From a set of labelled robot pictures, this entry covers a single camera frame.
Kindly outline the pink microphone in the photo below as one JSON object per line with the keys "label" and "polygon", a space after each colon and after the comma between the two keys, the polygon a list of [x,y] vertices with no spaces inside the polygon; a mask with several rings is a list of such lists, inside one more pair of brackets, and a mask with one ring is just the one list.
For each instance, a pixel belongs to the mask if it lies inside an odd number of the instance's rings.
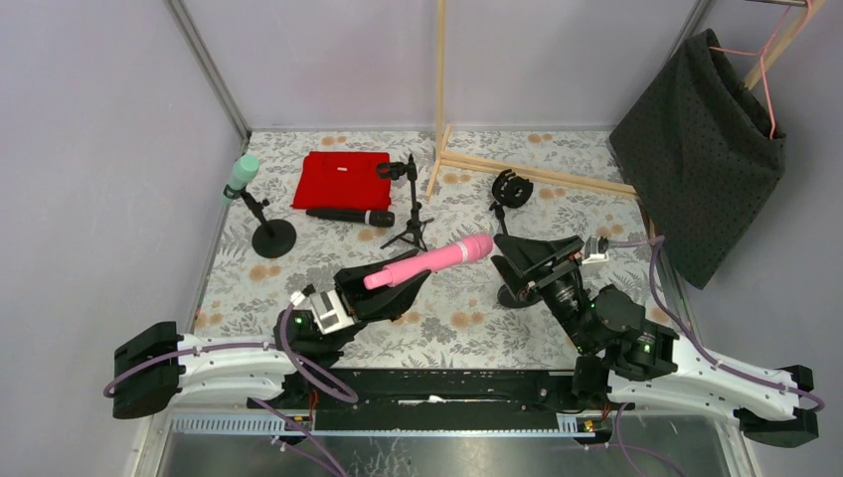
{"label": "pink microphone", "polygon": [[379,271],[366,276],[363,284],[367,290],[383,286],[395,287],[425,271],[439,272],[478,261],[487,256],[492,248],[493,239],[490,235],[466,236],[447,246],[384,265]]}

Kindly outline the round-base mic stand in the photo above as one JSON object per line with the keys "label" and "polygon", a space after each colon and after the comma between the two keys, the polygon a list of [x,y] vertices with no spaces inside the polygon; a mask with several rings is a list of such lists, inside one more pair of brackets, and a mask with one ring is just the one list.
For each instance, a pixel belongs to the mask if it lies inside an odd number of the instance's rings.
{"label": "round-base mic stand", "polygon": [[264,258],[279,258],[289,253],[297,239],[296,229],[289,221],[283,219],[268,220],[263,210],[269,205],[268,200],[258,201],[246,189],[236,191],[230,186],[223,190],[223,198],[227,200],[242,199],[247,208],[258,220],[259,226],[252,235],[253,250]]}
{"label": "round-base mic stand", "polygon": [[[518,176],[512,169],[502,171],[494,180],[491,187],[492,203],[489,210],[494,213],[500,225],[502,235],[508,236],[505,217],[506,209],[523,207],[532,196],[533,183]],[[535,292],[518,292],[513,294],[506,284],[497,292],[498,303],[508,309],[523,309],[537,304],[541,298]]]}

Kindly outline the mint green microphone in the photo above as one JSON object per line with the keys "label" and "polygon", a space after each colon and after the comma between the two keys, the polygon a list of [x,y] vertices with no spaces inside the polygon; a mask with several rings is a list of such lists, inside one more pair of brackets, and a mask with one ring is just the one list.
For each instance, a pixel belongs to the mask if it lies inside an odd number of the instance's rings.
{"label": "mint green microphone", "polygon": [[230,204],[242,194],[250,181],[256,177],[259,165],[259,159],[252,154],[243,155],[235,162],[222,192],[221,199],[224,205]]}

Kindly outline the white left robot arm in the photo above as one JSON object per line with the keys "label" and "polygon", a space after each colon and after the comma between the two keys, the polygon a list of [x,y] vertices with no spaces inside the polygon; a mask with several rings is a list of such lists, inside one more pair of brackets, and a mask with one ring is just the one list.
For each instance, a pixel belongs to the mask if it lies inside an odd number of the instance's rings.
{"label": "white left robot arm", "polygon": [[338,270],[333,285],[292,294],[268,338],[200,338],[160,322],[114,352],[103,394],[112,415],[133,419],[183,402],[269,401],[297,379],[308,390],[355,402],[358,394],[331,372],[345,346],[367,325],[395,321],[416,301],[432,271],[409,251]]}

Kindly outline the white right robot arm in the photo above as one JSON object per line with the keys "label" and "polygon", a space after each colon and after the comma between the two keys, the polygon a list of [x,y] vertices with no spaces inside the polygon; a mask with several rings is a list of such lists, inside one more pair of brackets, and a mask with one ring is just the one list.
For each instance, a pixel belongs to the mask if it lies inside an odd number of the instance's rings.
{"label": "white right robot arm", "polygon": [[818,438],[817,409],[800,405],[813,389],[810,369],[765,369],[711,352],[685,326],[649,320],[613,284],[591,295],[581,268],[605,259],[614,241],[499,234],[494,243],[492,262],[508,294],[518,302],[541,300],[574,344],[574,395],[693,411],[732,422],[768,446],[795,448]]}

